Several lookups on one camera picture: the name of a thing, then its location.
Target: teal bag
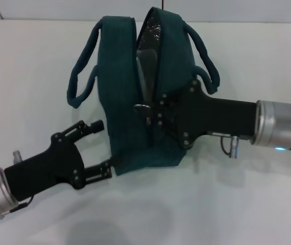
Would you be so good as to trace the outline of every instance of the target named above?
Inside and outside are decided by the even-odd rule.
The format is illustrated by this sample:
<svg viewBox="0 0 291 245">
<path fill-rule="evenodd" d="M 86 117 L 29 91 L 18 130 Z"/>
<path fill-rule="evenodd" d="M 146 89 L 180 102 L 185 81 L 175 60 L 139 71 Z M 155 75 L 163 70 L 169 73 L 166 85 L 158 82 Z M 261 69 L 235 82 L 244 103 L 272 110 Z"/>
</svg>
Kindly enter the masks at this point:
<svg viewBox="0 0 291 245">
<path fill-rule="evenodd" d="M 101 30 L 98 63 L 86 89 L 77 96 L 78 74 L 87 65 Z M 189 36 L 209 72 L 195 65 Z M 151 104 L 200 76 L 207 92 L 220 84 L 217 69 L 199 35 L 182 18 L 152 8 L 136 40 L 134 18 L 103 17 L 74 66 L 67 101 L 74 108 L 90 95 L 98 77 L 98 93 L 107 119 L 112 164 L 117 175 L 145 167 L 177 166 L 186 150 L 150 120 L 137 116 L 136 104 Z"/>
</svg>

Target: white wall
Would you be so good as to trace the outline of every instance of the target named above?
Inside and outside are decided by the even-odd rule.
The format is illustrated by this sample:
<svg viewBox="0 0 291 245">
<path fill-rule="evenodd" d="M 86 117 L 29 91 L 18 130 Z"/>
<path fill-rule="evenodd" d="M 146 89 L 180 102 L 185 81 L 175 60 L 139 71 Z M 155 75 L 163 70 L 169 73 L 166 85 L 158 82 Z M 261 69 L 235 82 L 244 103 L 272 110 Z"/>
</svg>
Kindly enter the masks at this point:
<svg viewBox="0 0 291 245">
<path fill-rule="evenodd" d="M 71 69 L 94 24 L 0 21 L 0 167 L 12 164 L 13 150 L 24 159 L 44 151 L 53 133 L 78 120 L 105 120 L 96 87 L 80 109 L 66 102 Z M 291 24 L 191 26 L 220 72 L 215 97 L 291 103 Z M 80 92 L 96 57 L 79 75 Z M 106 131 L 77 147 L 86 166 L 110 156 Z M 233 160 L 218 138 L 203 136 L 176 168 L 36 195 L 29 208 L 0 222 L 4 244 L 291 244 L 291 152 L 242 141 Z"/>
<path fill-rule="evenodd" d="M 291 23 L 291 0 L 165 0 L 185 21 Z"/>
<path fill-rule="evenodd" d="M 161 0 L 0 0 L 5 19 L 99 20 L 105 15 L 143 21 Z M 291 0 L 164 0 L 168 11 L 186 21 L 291 22 Z"/>
<path fill-rule="evenodd" d="M 0 0 L 5 19 L 99 20 L 106 15 L 144 20 L 161 0 Z"/>
</svg>

